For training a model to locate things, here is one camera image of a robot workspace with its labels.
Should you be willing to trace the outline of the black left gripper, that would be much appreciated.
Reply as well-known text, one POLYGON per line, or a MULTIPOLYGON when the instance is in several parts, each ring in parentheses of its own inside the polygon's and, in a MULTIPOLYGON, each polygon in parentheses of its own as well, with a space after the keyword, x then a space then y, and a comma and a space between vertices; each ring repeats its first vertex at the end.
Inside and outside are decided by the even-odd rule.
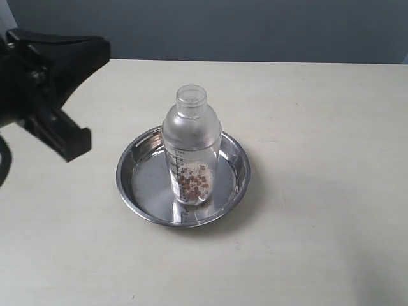
POLYGON ((111 56, 101 36, 61 36, 14 28, 1 38, 1 126, 18 124, 69 162, 90 151, 91 131, 63 106, 111 56))

